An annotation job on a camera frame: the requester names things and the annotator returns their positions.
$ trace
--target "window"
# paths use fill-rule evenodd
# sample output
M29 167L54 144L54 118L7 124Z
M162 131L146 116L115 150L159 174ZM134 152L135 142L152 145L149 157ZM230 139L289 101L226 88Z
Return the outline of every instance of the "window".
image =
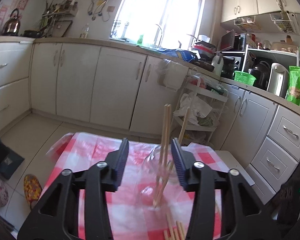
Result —
M121 22L117 37L137 43L143 34L143 46L161 43L163 48L175 49L180 41L181 48L188 49L193 40L188 34L195 34L201 4L202 0L124 0L116 17Z

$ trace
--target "tablecloth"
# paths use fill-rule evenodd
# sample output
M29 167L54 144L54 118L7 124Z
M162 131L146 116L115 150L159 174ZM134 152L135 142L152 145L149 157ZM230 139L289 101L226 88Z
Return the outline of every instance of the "tablecloth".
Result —
M95 163L104 160L111 151L119 149L121 140L89 133L67 134L50 149L47 155L58 159L44 186L44 193L63 169L73 172L88 169ZM144 159L156 147L155 144L129 142L129 155L124 170L121 186L115 193L106 192L106 201L112 233L115 240L163 240L163 230L168 229L166 212L170 212L173 220L181 221L187 230L191 217L194 193L180 190L173 203L159 209L149 209L139 204L140 188L138 176ZM185 148L214 170L228 171L228 167L218 155L207 146L191 143ZM84 190L79 196L79 237L85 239L84 233ZM221 210L220 192L216 190L216 208L214 239L220 237Z

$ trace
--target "tile floor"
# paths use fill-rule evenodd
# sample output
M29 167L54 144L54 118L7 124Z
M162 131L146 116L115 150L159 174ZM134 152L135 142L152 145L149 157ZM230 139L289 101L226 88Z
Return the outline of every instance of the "tile floor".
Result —
M34 174L43 187L55 165L45 157L46 152L66 133L79 131L113 138L127 137L131 141L159 143L157 139L125 136L29 114L1 137L6 146L25 158L13 176L5 182L9 202L5 207L0 208L0 215L17 230L21 228L30 212L23 192L24 176Z

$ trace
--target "silver screw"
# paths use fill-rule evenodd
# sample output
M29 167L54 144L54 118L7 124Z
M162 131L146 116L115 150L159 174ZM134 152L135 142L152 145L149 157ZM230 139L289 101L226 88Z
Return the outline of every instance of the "silver screw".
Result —
M237 171L236 169L232 169L232 170L230 170L229 172L230 172L230 174L233 175L233 176L238 176L238 175L240 174L239 171Z
M108 163L106 163L106 162L98 162L97 163L97 166L99 167L99 168L104 168L104 167L106 167L108 165Z
M61 172L61 174L63 175L63 176L68 176L68 175L70 175L72 173L72 171L70 170L70 169L65 169L65 170L63 170L62 172Z
M203 164L202 162L195 162L193 165L194 165L196 168L199 168L199 169L201 169L201 168L204 167L204 164Z

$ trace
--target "copper kettle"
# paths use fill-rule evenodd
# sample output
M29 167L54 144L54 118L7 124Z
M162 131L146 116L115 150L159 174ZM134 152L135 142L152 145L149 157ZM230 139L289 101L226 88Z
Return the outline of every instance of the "copper kettle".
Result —
M2 29L2 35L18 36L19 28L20 28L19 9L15 8L10 14L10 19L4 24L4 27Z

